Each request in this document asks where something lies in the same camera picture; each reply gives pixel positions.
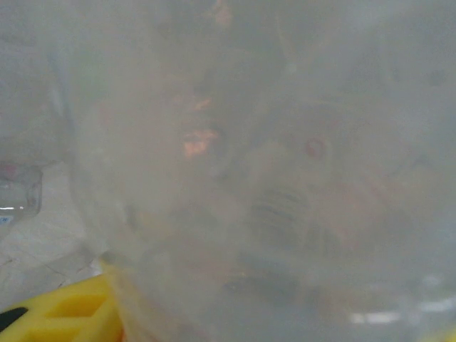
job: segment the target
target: white countertop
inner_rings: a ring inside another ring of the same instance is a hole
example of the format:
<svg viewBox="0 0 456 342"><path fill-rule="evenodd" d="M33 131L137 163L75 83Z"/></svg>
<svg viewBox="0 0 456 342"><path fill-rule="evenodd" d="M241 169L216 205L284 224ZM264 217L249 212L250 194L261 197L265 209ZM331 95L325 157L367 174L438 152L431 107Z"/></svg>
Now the white countertop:
<svg viewBox="0 0 456 342"><path fill-rule="evenodd" d="M84 247L65 165L46 168L41 212L18 222L0 242L0 310L17 301L99 274Z"/></svg>

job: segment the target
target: dark shape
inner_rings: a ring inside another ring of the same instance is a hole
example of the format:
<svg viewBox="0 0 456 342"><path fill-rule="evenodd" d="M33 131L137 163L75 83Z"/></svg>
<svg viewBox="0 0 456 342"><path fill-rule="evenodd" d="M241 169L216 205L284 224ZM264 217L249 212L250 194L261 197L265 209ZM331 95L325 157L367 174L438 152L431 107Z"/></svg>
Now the dark shape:
<svg viewBox="0 0 456 342"><path fill-rule="evenodd" d="M269 247L297 248L299 217L307 207L298 194L280 189L266 190L252 205L249 226L257 239Z"/></svg>
<svg viewBox="0 0 456 342"><path fill-rule="evenodd" d="M198 331L195 327L185 326L179 331L175 342L208 342L209 339L203 332Z"/></svg>
<svg viewBox="0 0 456 342"><path fill-rule="evenodd" d="M0 313L0 333L20 319L27 311L27 308L21 307Z"/></svg>
<svg viewBox="0 0 456 342"><path fill-rule="evenodd" d="M444 70L434 70L426 75L426 81L432 87L440 87L447 82L447 74Z"/></svg>
<svg viewBox="0 0 456 342"><path fill-rule="evenodd" d="M420 155L410 168L413 169L418 166L432 167L432 163L427 155Z"/></svg>
<svg viewBox="0 0 456 342"><path fill-rule="evenodd" d="M248 292L273 307L292 305L296 298L299 280L281 264L253 255L242 254L239 261L252 270L252 275L225 285L232 293Z"/></svg>

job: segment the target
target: clear plastic bottle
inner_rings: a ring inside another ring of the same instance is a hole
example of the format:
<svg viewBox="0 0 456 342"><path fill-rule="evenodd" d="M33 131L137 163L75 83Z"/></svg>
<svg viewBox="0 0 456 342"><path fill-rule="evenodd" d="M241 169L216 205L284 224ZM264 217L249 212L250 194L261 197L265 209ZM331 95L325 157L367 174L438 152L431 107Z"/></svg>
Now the clear plastic bottle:
<svg viewBox="0 0 456 342"><path fill-rule="evenodd" d="M39 213L42 177L37 167L0 162L0 240L13 224Z"/></svg>
<svg viewBox="0 0 456 342"><path fill-rule="evenodd" d="M456 323L451 0L40 0L129 342Z"/></svg>

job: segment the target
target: foggy plastic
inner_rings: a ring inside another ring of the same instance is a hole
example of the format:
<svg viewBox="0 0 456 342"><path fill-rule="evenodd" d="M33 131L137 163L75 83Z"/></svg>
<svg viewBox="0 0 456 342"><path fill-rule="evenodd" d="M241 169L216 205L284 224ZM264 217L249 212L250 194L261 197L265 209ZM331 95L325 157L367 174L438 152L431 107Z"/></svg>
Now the foggy plastic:
<svg viewBox="0 0 456 342"><path fill-rule="evenodd" d="M0 160L42 166L63 158L64 124L48 101L50 75L27 6L0 6Z"/></svg>
<svg viewBox="0 0 456 342"><path fill-rule="evenodd" d="M456 323L455 2L37 4L129 342Z"/></svg>

